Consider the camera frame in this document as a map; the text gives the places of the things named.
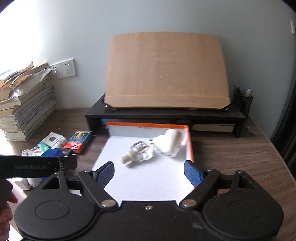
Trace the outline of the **person left hand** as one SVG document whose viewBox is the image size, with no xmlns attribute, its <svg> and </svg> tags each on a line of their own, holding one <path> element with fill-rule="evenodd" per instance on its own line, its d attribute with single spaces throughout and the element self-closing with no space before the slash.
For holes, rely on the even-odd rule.
<svg viewBox="0 0 296 241">
<path fill-rule="evenodd" d="M 18 203 L 18 199 L 16 198 L 13 192 L 10 193 L 8 202 L 5 205 L 4 209 L 1 209 L 0 215 L 0 241 L 5 241 L 9 239 L 10 232 L 10 221 L 13 219 L 13 213 L 9 206 L 10 203 Z"/>
</svg>

